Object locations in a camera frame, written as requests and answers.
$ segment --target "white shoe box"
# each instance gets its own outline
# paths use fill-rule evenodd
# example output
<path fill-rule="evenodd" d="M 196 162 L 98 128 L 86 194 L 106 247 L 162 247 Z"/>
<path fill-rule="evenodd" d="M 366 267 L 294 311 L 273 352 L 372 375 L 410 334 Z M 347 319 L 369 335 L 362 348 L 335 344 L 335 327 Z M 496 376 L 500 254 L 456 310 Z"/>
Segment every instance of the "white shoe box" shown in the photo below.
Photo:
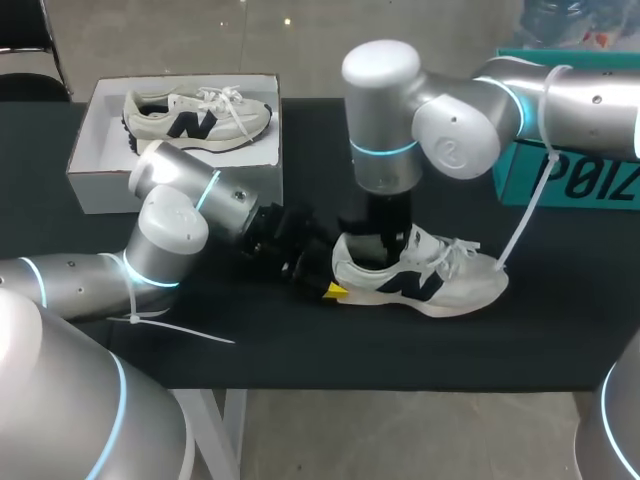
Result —
<path fill-rule="evenodd" d="M 125 96 L 129 90 L 164 92 L 179 85 L 238 85 L 243 97 L 273 109 L 269 128 L 255 142 L 227 153 L 187 152 L 213 167 L 232 169 L 239 184 L 259 194 L 261 204 L 282 204 L 281 102 L 276 75 L 122 77 L 98 81 L 69 159 L 67 176 L 84 213 L 140 211 L 142 201 L 128 190 L 129 175 L 140 157 L 129 148 L 129 134 L 122 125 Z"/>

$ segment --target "teal box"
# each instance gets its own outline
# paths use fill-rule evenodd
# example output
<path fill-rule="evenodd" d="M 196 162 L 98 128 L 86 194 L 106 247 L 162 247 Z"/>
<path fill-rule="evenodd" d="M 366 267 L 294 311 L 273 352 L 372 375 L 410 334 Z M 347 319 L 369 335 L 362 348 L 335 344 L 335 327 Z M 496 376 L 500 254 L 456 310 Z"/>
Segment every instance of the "teal box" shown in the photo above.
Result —
<path fill-rule="evenodd" d="M 498 55 L 581 69 L 640 69 L 640 54 L 504 48 Z M 541 143 L 514 143 L 493 167 L 498 198 L 527 205 L 547 165 Z M 541 206 L 640 210 L 640 163 L 614 162 L 563 151 L 540 198 Z"/>

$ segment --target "table leg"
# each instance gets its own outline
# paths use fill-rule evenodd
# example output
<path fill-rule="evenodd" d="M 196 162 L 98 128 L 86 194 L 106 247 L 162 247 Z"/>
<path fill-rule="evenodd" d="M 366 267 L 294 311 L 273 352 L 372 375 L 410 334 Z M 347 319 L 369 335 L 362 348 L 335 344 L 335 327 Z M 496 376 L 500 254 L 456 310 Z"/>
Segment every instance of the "table leg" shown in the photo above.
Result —
<path fill-rule="evenodd" d="M 239 451 L 237 441 L 238 438 L 242 439 L 242 434 L 240 433 L 240 437 L 232 437 L 236 442 L 235 445 L 232 444 L 213 392 L 174 390 L 173 394 L 189 417 L 196 444 L 213 480 L 240 480 L 240 466 L 234 449 Z M 238 413 L 235 407 L 231 407 L 231 411 Z"/>
<path fill-rule="evenodd" d="M 247 390 L 227 390 L 224 402 L 222 421 L 231 440 L 231 448 L 238 465 L 242 460 L 242 439 L 244 437 L 244 421 L 247 411 Z"/>

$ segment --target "yellow tag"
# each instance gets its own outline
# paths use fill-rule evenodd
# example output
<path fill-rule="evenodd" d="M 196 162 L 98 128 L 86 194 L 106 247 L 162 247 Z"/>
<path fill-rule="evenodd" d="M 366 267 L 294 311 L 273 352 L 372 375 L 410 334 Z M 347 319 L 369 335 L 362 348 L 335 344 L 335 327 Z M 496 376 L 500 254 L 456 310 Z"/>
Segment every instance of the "yellow tag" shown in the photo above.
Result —
<path fill-rule="evenodd" d="M 344 298 L 347 295 L 349 295 L 349 292 L 347 290 L 342 288 L 340 285 L 336 285 L 335 283 L 331 282 L 327 293 L 325 293 L 322 298 Z"/>

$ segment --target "white zip tie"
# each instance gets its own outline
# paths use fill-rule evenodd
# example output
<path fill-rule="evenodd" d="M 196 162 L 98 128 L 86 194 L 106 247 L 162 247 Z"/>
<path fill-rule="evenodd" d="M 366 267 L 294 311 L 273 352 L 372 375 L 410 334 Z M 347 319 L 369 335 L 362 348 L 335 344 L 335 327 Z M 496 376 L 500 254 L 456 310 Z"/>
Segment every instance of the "white zip tie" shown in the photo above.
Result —
<path fill-rule="evenodd" d="M 153 320 L 144 320 L 141 318 L 138 318 L 138 320 L 136 320 L 135 322 L 130 322 L 130 320 L 128 318 L 116 318 L 116 317 L 107 317 L 107 320 L 113 320 L 116 322 L 127 322 L 127 323 L 131 323 L 132 325 L 136 325 L 139 323 L 144 323 L 147 325 L 153 325 L 156 327 L 164 327 L 164 328 L 170 328 L 171 330 L 178 330 L 179 332 L 183 332 L 183 333 L 189 333 L 191 335 L 196 335 L 198 337 L 202 337 L 202 338 L 206 338 L 209 340 L 214 340 L 216 342 L 222 342 L 222 343 L 230 343 L 230 344 L 235 344 L 236 342 L 234 342 L 233 340 L 227 340 L 226 338 L 220 338 L 220 337 L 214 337 L 213 335 L 207 335 L 206 333 L 202 333 L 202 332 L 197 332 L 195 330 L 191 330 L 188 328 L 184 328 L 184 327 L 178 327 L 177 325 L 171 325 L 170 323 L 162 323 L 162 322 L 155 322 Z"/>
<path fill-rule="evenodd" d="M 553 167 L 560 158 L 560 153 L 551 145 L 551 141 L 549 140 L 549 135 L 547 133 L 547 97 L 549 95 L 549 88 L 551 87 L 551 84 L 556 79 L 556 77 L 564 70 L 571 70 L 572 68 L 573 67 L 571 67 L 570 65 L 558 65 L 549 72 L 549 75 L 547 75 L 547 78 L 544 81 L 544 91 L 542 92 L 540 100 L 538 101 L 538 129 L 540 130 L 540 138 L 542 139 L 542 142 L 547 149 L 547 156 L 549 158 L 549 161 L 544 169 L 544 172 L 542 173 L 542 176 L 540 177 L 540 181 L 538 182 L 538 185 L 533 192 L 533 196 L 529 201 L 529 205 L 527 205 L 527 209 L 525 210 L 524 215 L 522 216 L 522 219 L 518 224 L 518 227 L 513 232 L 513 235 L 509 239 L 509 242 L 502 252 L 502 255 L 500 255 L 500 258 L 494 266 L 495 270 L 501 270 L 504 267 L 507 258 L 509 258 L 509 255 L 511 255 L 513 248 L 516 246 L 516 243 L 518 243 L 522 232 L 524 232 L 524 229 L 531 219 L 531 215 L 533 215 L 533 210 L 536 208 L 536 205 L 538 205 L 538 201 L 540 200 L 540 196 L 542 195 L 542 190 L 544 190 L 544 186 L 547 184 L 547 180 L 549 180 L 549 175 L 551 175 Z"/>
<path fill-rule="evenodd" d="M 109 257 L 114 262 L 116 262 L 118 264 L 118 267 L 120 268 L 120 272 L 122 273 L 124 281 L 125 281 L 125 283 L 127 285 L 127 290 L 129 292 L 129 301 L 131 303 L 131 316 L 129 318 L 107 317 L 107 320 L 113 320 L 113 321 L 116 321 L 116 322 L 127 322 L 127 323 L 129 323 L 131 325 L 136 325 L 136 324 L 139 324 L 139 323 L 145 323 L 147 325 L 153 325 L 153 326 L 156 326 L 156 327 L 164 327 L 164 328 L 169 328 L 171 330 L 178 330 L 178 331 L 183 332 L 183 333 L 189 333 L 191 335 L 196 335 L 198 337 L 207 338 L 209 340 L 215 340 L 216 342 L 231 343 L 231 344 L 235 344 L 236 343 L 236 342 L 234 342 L 232 340 L 227 340 L 225 338 L 220 338 L 220 337 L 214 337 L 213 335 L 207 335 L 206 333 L 197 332 L 195 330 L 190 330 L 188 328 L 178 327 L 177 325 L 171 325 L 169 323 L 162 323 L 162 322 L 156 322 L 156 321 L 153 321 L 153 320 L 141 319 L 138 316 L 138 313 L 136 311 L 136 294 L 135 294 L 135 290 L 133 289 L 133 283 L 131 282 L 131 278 L 129 277 L 129 273 L 127 271 L 127 268 L 124 265 L 124 262 L 117 255 L 114 255 L 113 253 L 99 253 L 98 255 Z"/>

